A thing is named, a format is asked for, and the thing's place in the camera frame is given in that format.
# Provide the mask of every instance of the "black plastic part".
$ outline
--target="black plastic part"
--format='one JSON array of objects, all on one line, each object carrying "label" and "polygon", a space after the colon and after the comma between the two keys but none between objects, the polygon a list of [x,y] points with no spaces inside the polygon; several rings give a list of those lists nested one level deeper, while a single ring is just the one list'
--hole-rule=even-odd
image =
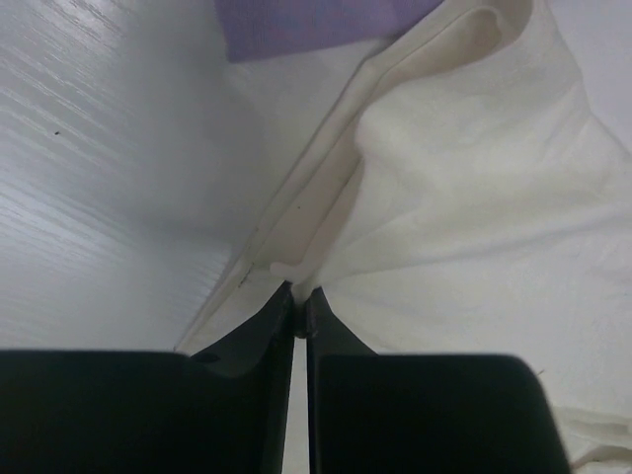
[{"label": "black plastic part", "polygon": [[322,288],[314,290],[304,309],[307,336],[309,464],[310,472],[317,473],[321,472],[319,433],[323,421],[320,416],[321,404],[318,401],[321,360],[326,356],[374,356],[375,352],[334,315]]},{"label": "black plastic part", "polygon": [[285,285],[194,360],[0,353],[0,472],[280,473],[291,306]]},{"label": "black plastic part", "polygon": [[204,351],[0,353],[0,472],[281,472],[293,337],[312,474],[570,472],[536,377],[506,356],[376,355],[322,289],[283,285]]},{"label": "black plastic part", "polygon": [[544,393],[524,363],[499,355],[375,355],[308,302],[312,474],[568,474]]}]

